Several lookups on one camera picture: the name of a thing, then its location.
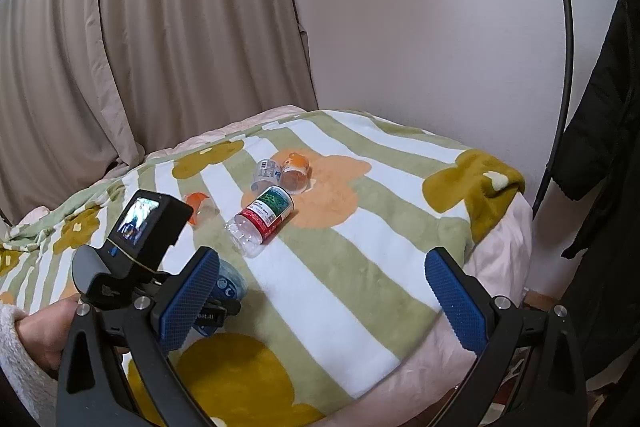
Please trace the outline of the person's left hand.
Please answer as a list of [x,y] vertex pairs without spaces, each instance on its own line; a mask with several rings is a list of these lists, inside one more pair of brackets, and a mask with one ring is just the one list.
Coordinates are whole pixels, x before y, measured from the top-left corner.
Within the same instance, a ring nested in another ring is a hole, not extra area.
[[23,317],[15,325],[26,352],[46,373],[60,368],[70,325],[78,306],[78,295],[58,300],[53,305]]

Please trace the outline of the white fleece sleeve forearm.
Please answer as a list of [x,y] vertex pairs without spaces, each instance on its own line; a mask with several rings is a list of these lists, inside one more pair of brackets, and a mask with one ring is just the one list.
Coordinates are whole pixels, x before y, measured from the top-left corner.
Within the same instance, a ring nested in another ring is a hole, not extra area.
[[1,408],[19,426],[54,426],[56,387],[27,353],[15,323],[26,313],[1,305]]

